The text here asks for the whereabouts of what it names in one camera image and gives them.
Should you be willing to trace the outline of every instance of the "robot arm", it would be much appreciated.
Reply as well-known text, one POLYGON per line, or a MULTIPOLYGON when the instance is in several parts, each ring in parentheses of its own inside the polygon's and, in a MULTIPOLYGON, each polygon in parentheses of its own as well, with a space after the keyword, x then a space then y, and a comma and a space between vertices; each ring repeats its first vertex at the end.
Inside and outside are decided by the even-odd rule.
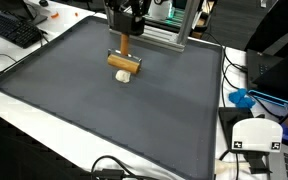
POLYGON ((151 0, 104 0, 110 28, 127 35, 139 36, 144 33, 145 18, 151 0), (123 7, 131 7, 132 14, 123 7))

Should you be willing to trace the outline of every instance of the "metal frame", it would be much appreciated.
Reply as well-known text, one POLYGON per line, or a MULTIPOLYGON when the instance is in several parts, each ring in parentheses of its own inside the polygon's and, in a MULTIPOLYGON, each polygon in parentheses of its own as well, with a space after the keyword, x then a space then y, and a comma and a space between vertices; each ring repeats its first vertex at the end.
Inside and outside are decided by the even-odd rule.
MULTIPOLYGON (((184 18, 178 34, 145 25, 144 34, 141 36, 131 36, 131 38, 174 51, 183 52, 188 36, 192 30, 193 22, 197 20, 196 17, 198 17, 200 14, 198 9, 201 8, 201 2, 203 1, 204 0, 187 0, 184 18)), ((105 10, 108 21, 112 22, 113 14, 111 13, 114 12, 110 11, 108 8, 105 8, 105 10)))

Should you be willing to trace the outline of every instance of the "white table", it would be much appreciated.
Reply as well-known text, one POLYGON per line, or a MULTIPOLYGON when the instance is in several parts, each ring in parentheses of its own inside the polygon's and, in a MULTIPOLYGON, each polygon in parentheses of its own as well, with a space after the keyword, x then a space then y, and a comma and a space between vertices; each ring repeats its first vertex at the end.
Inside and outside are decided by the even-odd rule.
MULTIPOLYGON (((38 0, 31 0, 31 2, 38 4, 38 0)), ((49 19, 38 25, 39 28, 49 34, 47 35, 49 40, 56 38, 84 17, 94 15, 94 13, 90 11, 51 1, 49 1, 49 4, 48 7, 41 11, 41 13, 47 15, 49 19), (56 12, 58 12, 60 16, 55 19, 50 18, 50 15, 56 12)), ((106 18, 103 14, 96 14, 95 16, 106 18)), ((0 38, 0 54, 8 54, 16 60, 20 60, 39 47, 40 43, 36 43, 28 49, 21 49, 0 38)), ((245 64, 245 52, 228 48, 227 54, 233 62, 241 65, 245 64)), ((13 63, 14 62, 7 57, 0 56, 0 71, 13 63)), ((245 75, 233 67, 228 70, 227 76, 236 86, 246 86, 245 75)), ((225 83, 225 96, 227 97, 227 95, 233 91, 234 89, 225 83)), ((225 101, 227 106, 233 106, 228 99, 225 101)), ((265 113, 259 106, 255 106, 252 111, 254 115, 265 113)), ((131 170, 133 170, 135 174, 160 179, 182 179, 142 157, 2 93, 0 93, 0 117, 83 169, 91 169, 93 162, 102 155, 112 155, 133 167, 134 169, 131 170)), ((218 121, 216 157, 219 157, 226 149, 223 131, 218 121)), ((225 160, 234 162, 235 156, 229 154, 225 160)), ((118 166, 110 160, 102 160, 97 167, 117 168, 118 166)), ((231 170, 218 175, 217 179, 235 179, 235 175, 236 171, 231 170)), ((245 173, 241 171, 240 179, 262 180, 266 179, 266 175, 253 176, 249 175, 248 172, 245 173)))

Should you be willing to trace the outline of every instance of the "power cord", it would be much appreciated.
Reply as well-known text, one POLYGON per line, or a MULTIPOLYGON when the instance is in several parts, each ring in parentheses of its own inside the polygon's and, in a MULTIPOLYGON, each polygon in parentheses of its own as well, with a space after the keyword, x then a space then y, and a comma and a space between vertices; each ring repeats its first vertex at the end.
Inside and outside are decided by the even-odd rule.
POLYGON ((6 57, 10 58, 12 61, 17 62, 14 58, 12 58, 11 56, 9 56, 7 54, 0 54, 0 56, 6 56, 6 57))
POLYGON ((41 36, 41 39, 40 39, 40 43, 41 43, 41 47, 43 47, 44 45, 43 45, 43 39, 47 42, 47 43, 49 43, 50 41, 44 36, 44 34, 47 34, 47 32, 45 32, 45 31, 43 31, 43 30, 40 30, 37 26, 35 26, 36 27, 36 29, 38 30, 38 32, 39 32, 39 34, 40 34, 40 36, 41 36))
POLYGON ((237 153, 235 154, 235 157, 236 157, 236 180, 238 180, 238 176, 240 174, 240 164, 238 163, 238 155, 237 153))
POLYGON ((105 155, 100 158, 98 158, 92 165, 91 169, 91 180, 97 180, 97 179, 115 179, 115 180, 121 180, 124 178, 134 178, 138 180, 158 180, 152 177, 147 176, 138 176, 132 173, 130 170, 128 170, 124 163, 117 159, 114 156, 105 155), (115 170, 115 169, 103 169, 101 171, 95 171, 96 164, 102 160, 102 159, 111 159, 115 161, 123 170, 115 170))
MULTIPOLYGON (((212 34, 209 34, 209 35, 210 35, 210 37, 212 37, 212 38, 216 41, 217 44, 219 44, 222 48, 224 47, 212 34)), ((223 77, 223 81, 224 81, 224 79, 225 79, 231 87, 233 87, 234 89, 238 89, 238 88, 237 88, 236 86, 234 86, 234 85, 228 80, 228 78, 226 77, 226 71, 227 71, 227 69, 228 69, 229 66, 234 66, 235 68, 239 69, 240 71, 242 71, 242 72, 244 72, 244 73, 247 73, 247 68, 246 68, 245 66, 241 66, 241 65, 232 63, 232 61, 227 57, 226 47, 224 47, 224 58, 223 58, 223 64, 222 64, 222 72, 223 72, 223 76, 224 76, 224 77, 223 77), (226 69, 225 69, 225 71, 224 71, 224 61, 225 61, 225 58, 227 59, 227 61, 228 61, 230 64, 226 67, 226 69)), ((224 105, 224 107, 225 107, 225 102, 224 102, 224 97, 223 97, 223 94, 224 94, 224 93, 223 93, 223 89, 224 89, 223 81, 222 81, 222 98, 223 98, 222 100, 223 100, 223 105, 224 105)), ((247 94, 247 95, 248 95, 249 97, 253 98, 254 100, 256 100, 256 101, 260 104, 260 106, 261 106, 267 113, 269 113, 270 115, 274 116, 275 118, 277 118, 277 119, 279 119, 279 120, 281 120, 281 119, 283 118, 283 116, 276 115, 276 114, 272 113, 270 110, 268 110, 267 107, 266 107, 259 99, 257 99, 256 97, 252 96, 251 94, 247 94)))

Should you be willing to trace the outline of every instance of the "small white object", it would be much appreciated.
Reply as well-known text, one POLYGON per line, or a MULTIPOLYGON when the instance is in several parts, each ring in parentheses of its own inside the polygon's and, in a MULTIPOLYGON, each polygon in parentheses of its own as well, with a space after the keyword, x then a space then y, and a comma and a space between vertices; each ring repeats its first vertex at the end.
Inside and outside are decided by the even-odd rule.
POLYGON ((116 80, 123 82, 123 83, 129 83, 130 82, 130 77, 131 77, 131 73, 128 71, 124 71, 124 70, 119 70, 116 73, 116 80))
POLYGON ((236 123, 232 136, 234 150, 279 153, 283 128, 269 119, 250 118, 236 123))
MULTIPOLYGON (((248 162, 240 162, 238 163, 239 169, 248 169, 250 168, 250 164, 248 162)), ((229 169, 237 169, 236 162, 223 162, 218 159, 215 159, 215 171, 214 174, 221 174, 229 169)))

